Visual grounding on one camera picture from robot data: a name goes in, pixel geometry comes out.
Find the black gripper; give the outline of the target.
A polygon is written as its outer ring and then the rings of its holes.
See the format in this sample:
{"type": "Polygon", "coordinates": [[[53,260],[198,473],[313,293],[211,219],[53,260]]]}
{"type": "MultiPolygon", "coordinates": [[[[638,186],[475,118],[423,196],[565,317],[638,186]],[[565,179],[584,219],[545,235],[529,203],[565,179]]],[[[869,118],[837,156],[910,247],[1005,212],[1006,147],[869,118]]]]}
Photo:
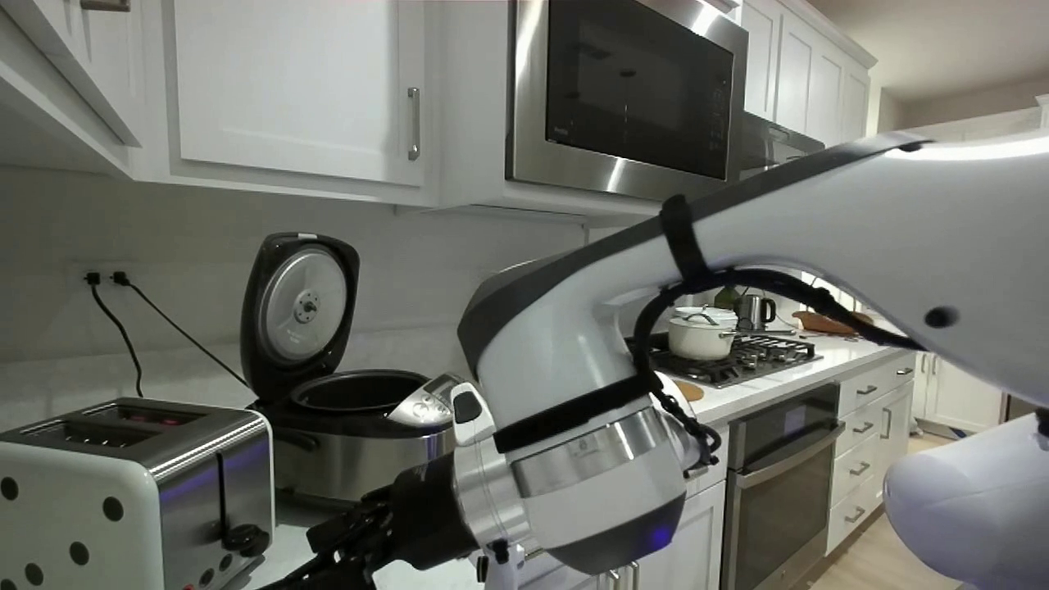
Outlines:
{"type": "Polygon", "coordinates": [[[344,515],[309,530],[315,557],[264,590],[376,590],[374,571],[408,562],[431,571],[478,547],[455,493],[454,459],[399,473],[344,515]]]}

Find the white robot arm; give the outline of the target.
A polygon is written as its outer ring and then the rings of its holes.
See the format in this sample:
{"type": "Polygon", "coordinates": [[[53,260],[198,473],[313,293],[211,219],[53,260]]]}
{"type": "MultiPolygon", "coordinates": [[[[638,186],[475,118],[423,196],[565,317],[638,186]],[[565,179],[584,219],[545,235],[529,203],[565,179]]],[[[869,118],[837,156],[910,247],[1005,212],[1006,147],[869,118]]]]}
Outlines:
{"type": "Polygon", "coordinates": [[[459,321],[455,450],[313,528],[313,557],[267,590],[374,590],[393,562],[468,553],[513,576],[530,552],[607,574],[662,552],[719,447],[653,372],[650,333],[692,293],[774,293],[1040,405],[1047,219],[1047,141],[881,136],[513,265],[459,321]]]}

